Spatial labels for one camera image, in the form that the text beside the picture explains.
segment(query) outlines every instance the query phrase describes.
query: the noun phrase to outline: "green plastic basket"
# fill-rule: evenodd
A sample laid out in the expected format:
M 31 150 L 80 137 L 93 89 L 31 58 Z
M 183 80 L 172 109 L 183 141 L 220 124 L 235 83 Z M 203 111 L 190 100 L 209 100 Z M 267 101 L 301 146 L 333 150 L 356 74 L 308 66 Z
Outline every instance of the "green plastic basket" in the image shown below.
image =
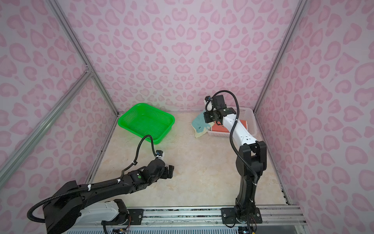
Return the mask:
M 171 114 L 146 103 L 139 103 L 119 118 L 118 125 L 141 138 L 151 135 L 153 143 L 158 144 L 170 131 L 174 122 L 175 118 Z

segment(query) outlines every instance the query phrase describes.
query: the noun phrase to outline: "blue cloth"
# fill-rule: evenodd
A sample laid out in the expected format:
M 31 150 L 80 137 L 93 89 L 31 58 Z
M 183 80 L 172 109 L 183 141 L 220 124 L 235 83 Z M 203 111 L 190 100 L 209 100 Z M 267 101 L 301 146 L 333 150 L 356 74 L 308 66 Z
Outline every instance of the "blue cloth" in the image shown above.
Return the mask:
M 202 111 L 191 123 L 192 127 L 195 129 L 196 138 L 204 135 L 214 125 L 214 122 L 208 124 L 205 122 L 204 112 L 205 110 Z

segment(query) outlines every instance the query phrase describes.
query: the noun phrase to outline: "white robotic arm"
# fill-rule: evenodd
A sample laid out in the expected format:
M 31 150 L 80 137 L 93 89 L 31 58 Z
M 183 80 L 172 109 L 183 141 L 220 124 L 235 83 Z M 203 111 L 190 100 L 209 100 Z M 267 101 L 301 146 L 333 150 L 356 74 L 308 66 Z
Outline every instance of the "white robotic arm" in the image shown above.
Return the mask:
M 234 97 L 238 113 L 226 106 L 223 95 L 217 95 L 221 92 L 227 92 Z M 219 91 L 212 97 L 205 97 L 205 103 L 205 122 L 215 121 L 230 131 L 230 144 L 237 156 L 236 168 L 242 177 L 239 195 L 235 200 L 235 216 L 237 219 L 247 219 L 249 223 L 250 216 L 257 214 L 256 216 L 260 217 L 254 197 L 258 180 L 266 170 L 266 144 L 254 138 L 239 121 L 239 105 L 232 92 Z M 234 141 L 238 144 L 239 150 L 235 147 Z
M 235 119 L 236 119 L 236 114 L 229 114 L 223 117 L 222 124 L 225 128 L 227 128 L 229 132 L 231 132 Z M 247 129 L 244 127 L 244 125 L 240 121 L 238 121 L 235 126 L 233 139 L 239 146 L 242 146 L 244 144 L 247 144 L 247 145 L 255 144 L 257 141 L 257 139 L 247 131 Z

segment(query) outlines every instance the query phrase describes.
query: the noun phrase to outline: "marble tabletop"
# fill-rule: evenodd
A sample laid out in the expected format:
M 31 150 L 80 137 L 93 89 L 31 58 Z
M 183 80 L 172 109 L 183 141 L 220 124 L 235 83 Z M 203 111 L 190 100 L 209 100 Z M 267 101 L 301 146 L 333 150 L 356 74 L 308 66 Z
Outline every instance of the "marble tabletop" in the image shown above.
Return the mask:
M 175 117 L 175 124 L 162 142 L 155 145 L 155 150 L 165 153 L 166 165 L 175 166 L 173 178 L 159 179 L 144 190 L 106 201 L 120 198 L 127 207 L 234 205 L 239 193 L 240 175 L 229 139 L 211 137 L 207 133 L 195 138 L 191 122 L 199 113 L 171 114 Z M 255 137 L 262 140 L 260 133 Z M 140 137 L 117 125 L 94 183 L 119 177 L 121 170 L 134 160 L 139 141 Z M 153 159 L 151 144 L 144 141 L 138 164 L 130 170 L 146 166 Z M 256 204 L 286 203 L 269 157 L 267 169 L 258 182 L 255 201 Z

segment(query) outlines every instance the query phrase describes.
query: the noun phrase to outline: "pink wall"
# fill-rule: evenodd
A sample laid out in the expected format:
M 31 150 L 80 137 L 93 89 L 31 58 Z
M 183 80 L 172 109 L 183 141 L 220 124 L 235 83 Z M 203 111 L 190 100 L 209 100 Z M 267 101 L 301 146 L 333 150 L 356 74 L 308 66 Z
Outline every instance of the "pink wall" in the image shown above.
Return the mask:
M 85 182 L 114 115 L 91 80 L 0 191 L 0 233 L 45 233 L 28 209 L 64 183 Z M 35 213 L 43 216 L 41 208 Z
M 43 0 L 0 3 L 0 168 L 82 74 Z
M 120 110 L 202 110 L 220 89 L 254 107 L 298 0 L 59 3 Z
M 312 1 L 259 120 L 312 233 L 374 233 L 374 1 Z

